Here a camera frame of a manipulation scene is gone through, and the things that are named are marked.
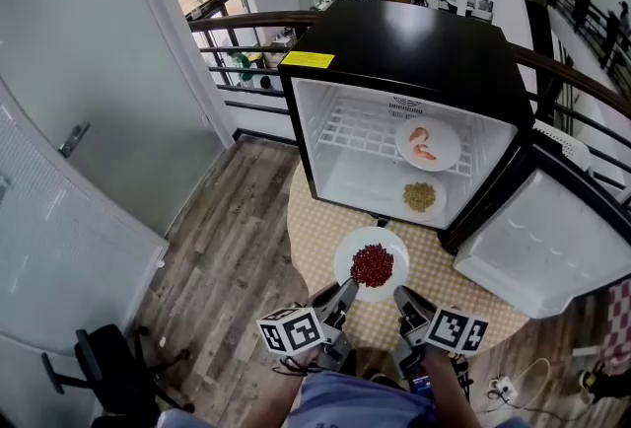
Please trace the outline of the small blue screen device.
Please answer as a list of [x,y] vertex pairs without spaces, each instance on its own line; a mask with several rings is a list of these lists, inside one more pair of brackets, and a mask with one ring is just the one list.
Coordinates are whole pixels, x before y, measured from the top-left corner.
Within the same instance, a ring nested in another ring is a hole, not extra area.
[[412,393],[432,400],[431,382],[427,375],[408,380],[409,389]]

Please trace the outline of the person's blue clothing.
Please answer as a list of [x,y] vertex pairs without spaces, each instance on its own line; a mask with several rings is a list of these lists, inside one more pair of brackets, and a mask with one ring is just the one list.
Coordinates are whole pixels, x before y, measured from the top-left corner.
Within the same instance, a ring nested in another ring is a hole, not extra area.
[[436,400],[338,373],[319,373],[304,381],[297,406],[270,398],[239,428],[482,428],[463,398]]

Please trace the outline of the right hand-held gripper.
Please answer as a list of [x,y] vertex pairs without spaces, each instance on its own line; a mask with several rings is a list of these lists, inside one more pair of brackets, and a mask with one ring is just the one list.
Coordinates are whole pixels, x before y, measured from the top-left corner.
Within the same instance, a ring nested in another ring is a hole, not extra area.
[[401,378],[410,379],[420,370],[425,345],[454,355],[476,354],[488,330],[488,321],[455,309],[439,308],[407,286],[397,286],[393,298],[401,313],[400,340],[393,362]]

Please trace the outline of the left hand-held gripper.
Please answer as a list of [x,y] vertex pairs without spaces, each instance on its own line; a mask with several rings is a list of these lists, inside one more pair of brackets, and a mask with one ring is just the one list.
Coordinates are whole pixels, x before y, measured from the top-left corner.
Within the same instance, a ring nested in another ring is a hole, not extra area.
[[359,291],[359,284],[348,278],[333,282],[313,296],[312,307],[284,308],[256,321],[261,338],[270,353],[281,357],[321,347],[317,366],[311,372],[339,372],[351,345],[343,331],[347,311]]

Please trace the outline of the frosted glass door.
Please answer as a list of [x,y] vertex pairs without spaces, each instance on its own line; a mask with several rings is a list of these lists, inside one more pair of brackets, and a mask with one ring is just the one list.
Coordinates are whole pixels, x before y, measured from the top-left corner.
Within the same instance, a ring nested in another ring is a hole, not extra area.
[[221,153],[212,106],[149,0],[0,0],[0,78],[65,159],[164,234]]

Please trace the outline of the pile of red beans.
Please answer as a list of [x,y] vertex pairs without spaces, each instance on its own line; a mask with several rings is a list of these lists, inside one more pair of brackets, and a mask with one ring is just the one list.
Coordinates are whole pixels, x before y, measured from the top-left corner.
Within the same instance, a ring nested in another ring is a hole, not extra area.
[[350,277],[358,284],[377,288],[392,276],[394,257],[381,244],[366,245],[352,258]]

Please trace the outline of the yellow warning label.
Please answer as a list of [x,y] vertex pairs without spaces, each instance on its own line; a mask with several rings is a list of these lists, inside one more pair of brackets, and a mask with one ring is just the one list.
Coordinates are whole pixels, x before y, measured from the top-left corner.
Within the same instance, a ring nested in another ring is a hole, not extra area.
[[292,50],[282,59],[282,65],[327,69],[334,59],[333,54]]

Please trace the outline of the white power strip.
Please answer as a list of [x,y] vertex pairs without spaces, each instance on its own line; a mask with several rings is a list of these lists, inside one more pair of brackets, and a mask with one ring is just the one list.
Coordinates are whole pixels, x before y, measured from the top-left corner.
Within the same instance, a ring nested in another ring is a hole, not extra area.
[[519,392],[514,384],[506,376],[500,376],[489,382],[489,390],[487,393],[489,399],[500,399],[509,402],[515,400],[518,395]]

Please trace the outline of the black mini fridge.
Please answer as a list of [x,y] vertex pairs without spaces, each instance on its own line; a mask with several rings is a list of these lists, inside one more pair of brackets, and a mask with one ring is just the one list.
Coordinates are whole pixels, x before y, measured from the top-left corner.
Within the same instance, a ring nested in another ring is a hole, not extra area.
[[[499,28],[336,0],[292,50],[334,55],[327,69],[279,66],[314,198],[435,230],[461,274],[532,318],[631,277],[631,211],[533,129],[536,111]],[[316,144],[335,106],[385,114],[393,96],[420,102],[419,116],[471,128],[472,178]],[[443,214],[424,223],[406,220],[395,195],[419,173],[447,191]]]

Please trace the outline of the person's left forearm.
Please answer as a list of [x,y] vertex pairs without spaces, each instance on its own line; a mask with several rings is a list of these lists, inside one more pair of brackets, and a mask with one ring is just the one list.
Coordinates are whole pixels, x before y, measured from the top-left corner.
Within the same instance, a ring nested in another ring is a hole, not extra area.
[[300,354],[288,356],[282,361],[284,372],[288,374],[286,389],[288,393],[296,395],[304,378],[317,366],[317,360],[321,353],[321,347],[315,346]]

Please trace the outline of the white round plate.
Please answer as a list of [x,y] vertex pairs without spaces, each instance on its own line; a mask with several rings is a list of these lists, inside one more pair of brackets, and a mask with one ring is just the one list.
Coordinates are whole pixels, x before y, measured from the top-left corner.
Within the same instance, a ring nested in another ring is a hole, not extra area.
[[[431,184],[436,190],[436,201],[435,203],[428,208],[425,212],[419,213],[411,210],[404,202],[402,198],[404,187],[409,183],[414,182],[427,182]],[[438,217],[440,217],[447,205],[447,191],[445,186],[437,179],[425,173],[412,174],[405,176],[400,185],[399,189],[395,192],[395,195],[398,197],[398,204],[400,210],[402,211],[403,217],[412,222],[424,223],[430,222]]]
[[381,302],[393,295],[394,289],[402,285],[407,278],[409,254],[402,239],[384,228],[364,227],[348,234],[337,247],[334,255],[334,273],[337,282],[342,285],[351,277],[354,257],[369,248],[379,251],[379,259],[392,257],[390,276],[380,286],[359,283],[356,299],[362,302]]
[[[426,142],[409,141],[410,134],[417,127],[423,127],[428,131],[429,138]],[[413,147],[417,144],[427,145],[428,151],[436,159],[427,161],[417,157],[413,153]],[[456,132],[444,121],[425,115],[412,117],[401,123],[395,132],[395,145],[406,162],[427,172],[451,169],[456,165],[462,152],[461,141]]]

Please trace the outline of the black office chair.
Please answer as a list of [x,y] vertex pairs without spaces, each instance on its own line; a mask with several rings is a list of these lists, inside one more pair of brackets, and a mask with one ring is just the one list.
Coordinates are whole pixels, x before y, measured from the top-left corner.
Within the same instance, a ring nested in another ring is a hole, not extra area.
[[69,386],[95,394],[105,413],[97,417],[90,428],[156,428],[161,415],[158,399],[188,413],[195,410],[191,403],[179,404],[156,382],[160,373],[189,359],[190,351],[183,348],[171,361],[149,366],[142,348],[142,338],[148,334],[147,327],[137,327],[133,334],[134,346],[129,347],[114,324],[91,333],[78,329],[74,352],[84,379],[55,372],[48,354],[41,354],[44,370],[58,393],[63,394],[64,388]]

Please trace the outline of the black yellow device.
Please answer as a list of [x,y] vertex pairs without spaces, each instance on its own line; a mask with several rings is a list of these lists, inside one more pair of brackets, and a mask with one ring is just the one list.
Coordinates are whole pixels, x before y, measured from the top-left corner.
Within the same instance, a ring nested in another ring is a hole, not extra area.
[[604,363],[598,361],[591,370],[580,373],[579,385],[592,397],[592,404],[602,398],[631,396],[631,369],[621,374],[609,375],[604,370]]

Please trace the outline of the white perforated plastic chair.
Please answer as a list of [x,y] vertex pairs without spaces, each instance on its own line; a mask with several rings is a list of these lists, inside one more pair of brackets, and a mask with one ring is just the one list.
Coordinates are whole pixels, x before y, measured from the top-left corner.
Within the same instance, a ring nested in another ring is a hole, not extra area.
[[538,119],[535,121],[533,129],[559,144],[562,154],[581,170],[589,172],[592,169],[591,153],[582,141]]

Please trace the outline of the black metal walkway railing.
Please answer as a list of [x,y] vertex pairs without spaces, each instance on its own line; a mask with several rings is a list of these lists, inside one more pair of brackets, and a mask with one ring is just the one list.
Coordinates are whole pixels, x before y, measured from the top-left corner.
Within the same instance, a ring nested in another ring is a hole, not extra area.
[[[575,0],[547,0],[547,4],[552,6],[574,30],[573,10]],[[625,25],[628,19],[628,8],[625,1],[621,3],[621,18],[619,19],[618,35],[615,45],[610,53],[607,65],[604,69],[615,87],[624,97],[631,97],[631,25]],[[592,0],[585,22],[575,33],[581,38],[592,51],[599,65],[602,56],[601,44],[606,34],[607,13],[597,8]]]

